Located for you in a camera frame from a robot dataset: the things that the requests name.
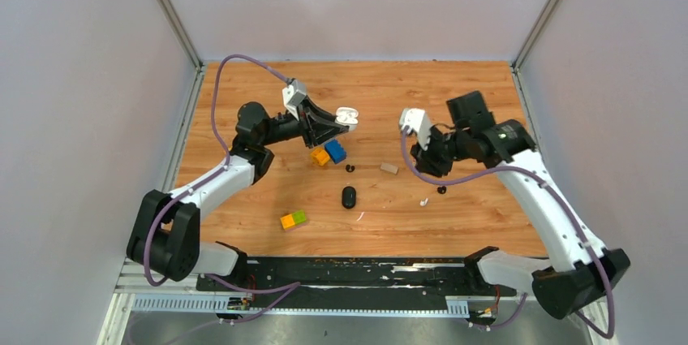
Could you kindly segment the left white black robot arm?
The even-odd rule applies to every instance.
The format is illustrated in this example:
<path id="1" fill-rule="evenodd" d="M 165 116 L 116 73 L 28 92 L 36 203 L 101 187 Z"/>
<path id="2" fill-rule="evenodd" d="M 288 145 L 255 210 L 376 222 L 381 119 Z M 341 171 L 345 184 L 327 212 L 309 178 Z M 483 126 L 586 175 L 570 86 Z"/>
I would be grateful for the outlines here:
<path id="1" fill-rule="evenodd" d="M 274 117 L 256 101 L 240 107 L 237 135 L 228 154 L 191 183 L 144 195 L 130 240 L 127 257 L 144 268 L 148 283 L 181 281 L 191 274 L 215 274 L 230 291 L 248 280 L 247 255 L 227 243 L 203 243 L 204 218 L 234 194 L 260 181 L 274 159 L 271 144 L 303 138 L 309 148 L 355 129 L 359 112 L 339 107 L 330 114 L 303 99 L 296 107 Z"/>

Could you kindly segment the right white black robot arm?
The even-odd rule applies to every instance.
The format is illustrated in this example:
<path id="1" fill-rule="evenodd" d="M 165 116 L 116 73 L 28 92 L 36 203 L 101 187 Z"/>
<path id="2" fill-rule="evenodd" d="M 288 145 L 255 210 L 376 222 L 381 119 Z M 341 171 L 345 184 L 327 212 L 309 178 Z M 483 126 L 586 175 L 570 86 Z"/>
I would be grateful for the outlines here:
<path id="1" fill-rule="evenodd" d="M 415 136 L 402 156 L 423 181 L 448 187 L 495 175 L 509 190 L 544 244 L 545 259 L 487 247 L 467 257 L 463 282 L 483 294 L 494 285 L 533 295 L 551 317 L 581 314 L 612 290 L 630 268 L 623 249 L 608 248 L 575 213 L 549 174 L 534 140 L 514 119 L 499 123 L 479 91 L 446 102 L 451 124 L 442 132 L 428 113 L 406 108 L 398 126 Z"/>

